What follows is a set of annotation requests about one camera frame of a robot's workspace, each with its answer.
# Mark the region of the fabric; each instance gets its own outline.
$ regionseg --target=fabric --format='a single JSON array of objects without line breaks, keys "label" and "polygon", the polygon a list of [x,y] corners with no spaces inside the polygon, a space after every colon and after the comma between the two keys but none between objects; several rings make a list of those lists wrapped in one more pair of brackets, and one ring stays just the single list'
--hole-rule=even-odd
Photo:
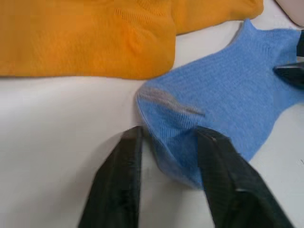
[{"label": "fabric", "polygon": [[176,34],[262,11],[263,0],[0,0],[0,75],[152,78],[171,69]]},{"label": "fabric", "polygon": [[202,188],[197,126],[231,138],[247,161],[269,136],[279,115],[304,101],[304,92],[273,73],[296,61],[300,32],[258,30],[246,20],[222,51],[146,82],[137,93],[140,114],[155,140],[160,169]]}]

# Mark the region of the blue fabric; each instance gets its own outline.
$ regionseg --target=blue fabric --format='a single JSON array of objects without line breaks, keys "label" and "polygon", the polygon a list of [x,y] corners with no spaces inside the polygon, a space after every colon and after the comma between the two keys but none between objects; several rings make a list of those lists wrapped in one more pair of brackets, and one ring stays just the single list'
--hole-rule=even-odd
[{"label": "blue fabric", "polygon": [[[250,160],[279,115],[304,101],[303,91],[273,73],[276,65],[296,62],[299,37],[300,31],[258,30],[246,20],[222,51],[146,82],[138,91],[137,104],[154,138],[160,169],[177,181],[202,188],[194,132],[198,125],[230,137],[236,150]],[[198,112],[179,112],[165,102],[146,99],[141,94],[147,88],[170,94]]]}]

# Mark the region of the white table surface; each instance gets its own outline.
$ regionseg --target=white table surface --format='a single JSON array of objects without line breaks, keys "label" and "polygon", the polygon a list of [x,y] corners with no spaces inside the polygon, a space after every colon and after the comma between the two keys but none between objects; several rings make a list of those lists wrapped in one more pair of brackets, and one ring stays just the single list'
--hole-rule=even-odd
[{"label": "white table surface", "polygon": [[[295,28],[273,0],[252,20]],[[239,21],[177,37],[174,68],[217,52]],[[76,227],[95,171],[140,123],[133,97],[143,81],[102,77],[0,80],[0,227]],[[295,227],[304,227],[304,104],[286,110],[251,163]],[[144,144],[141,228],[213,227],[202,191],[165,177]]]}]

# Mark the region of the knit fabric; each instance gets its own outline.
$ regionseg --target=knit fabric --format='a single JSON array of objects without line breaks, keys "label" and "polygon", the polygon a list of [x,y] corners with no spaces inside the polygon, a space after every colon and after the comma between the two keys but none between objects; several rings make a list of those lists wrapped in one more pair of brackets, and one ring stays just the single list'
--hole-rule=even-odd
[{"label": "knit fabric", "polygon": [[304,92],[273,73],[296,61],[300,32],[258,30],[249,20],[222,51],[146,82],[137,93],[140,114],[155,141],[160,169],[173,179],[201,188],[197,126],[231,138],[247,161],[269,136],[288,107]]},{"label": "knit fabric", "polygon": [[263,0],[0,0],[0,76],[152,78],[171,69],[176,34],[262,11]]}]

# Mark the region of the cloth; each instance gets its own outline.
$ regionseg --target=cloth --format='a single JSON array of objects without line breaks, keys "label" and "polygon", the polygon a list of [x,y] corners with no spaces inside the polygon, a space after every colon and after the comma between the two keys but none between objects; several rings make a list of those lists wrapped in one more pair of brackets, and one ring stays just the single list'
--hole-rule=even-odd
[{"label": "cloth", "polygon": [[304,101],[283,82],[276,65],[296,61],[300,31],[258,30],[249,20],[222,51],[146,82],[137,93],[140,114],[155,140],[160,169],[202,188],[194,129],[230,137],[248,161],[269,136],[279,115]]},{"label": "cloth", "polygon": [[262,11],[263,0],[0,0],[0,75],[152,78],[171,69],[176,34]]}]

